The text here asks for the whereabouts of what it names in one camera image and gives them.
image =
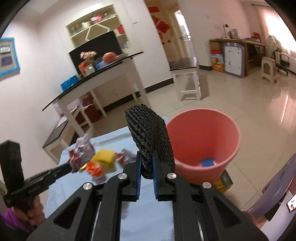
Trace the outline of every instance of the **blue picture frame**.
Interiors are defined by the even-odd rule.
[[[20,72],[20,65],[19,65],[19,62],[17,59],[16,50],[15,50],[15,39],[14,38],[1,38],[0,45],[1,45],[1,42],[8,42],[8,41],[11,42],[11,52],[12,52],[13,60],[14,60],[14,67],[11,69],[5,70],[5,71],[0,70],[0,79],[2,79],[5,76]]]

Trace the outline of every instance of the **purple sleeve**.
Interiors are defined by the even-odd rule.
[[[13,230],[22,230],[24,232],[30,233],[29,226],[26,223],[19,221],[11,208],[7,210],[6,214],[1,216],[8,228]]]

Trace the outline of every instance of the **black screen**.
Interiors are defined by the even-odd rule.
[[[116,39],[116,36],[113,31],[109,31],[105,34],[102,34],[82,45],[72,50],[69,55],[72,59],[72,62],[77,70],[80,73],[78,65],[81,64],[84,59],[80,58],[81,52],[95,51],[97,53],[96,59],[103,57],[105,53],[114,52],[117,55],[122,54],[119,43]]]

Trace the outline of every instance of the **hand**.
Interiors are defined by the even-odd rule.
[[[39,226],[45,221],[45,216],[43,213],[43,205],[40,202],[40,197],[36,196],[33,200],[34,208],[28,211],[27,214],[13,207],[12,210],[18,220],[23,222],[28,222],[33,226]]]

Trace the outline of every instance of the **metal bolt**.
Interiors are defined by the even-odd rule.
[[[206,188],[206,189],[209,189],[209,188],[212,187],[212,184],[210,184],[209,182],[204,182],[204,183],[202,184],[202,186],[203,186],[204,188]]]
[[[121,179],[121,180],[126,179],[127,177],[128,176],[125,173],[121,173],[121,174],[118,175],[118,178]]]
[[[175,179],[177,177],[177,175],[175,173],[170,172],[169,174],[167,174],[168,179]]]
[[[84,183],[83,184],[83,188],[85,189],[85,190],[89,190],[89,189],[91,189],[92,188],[92,183]]]

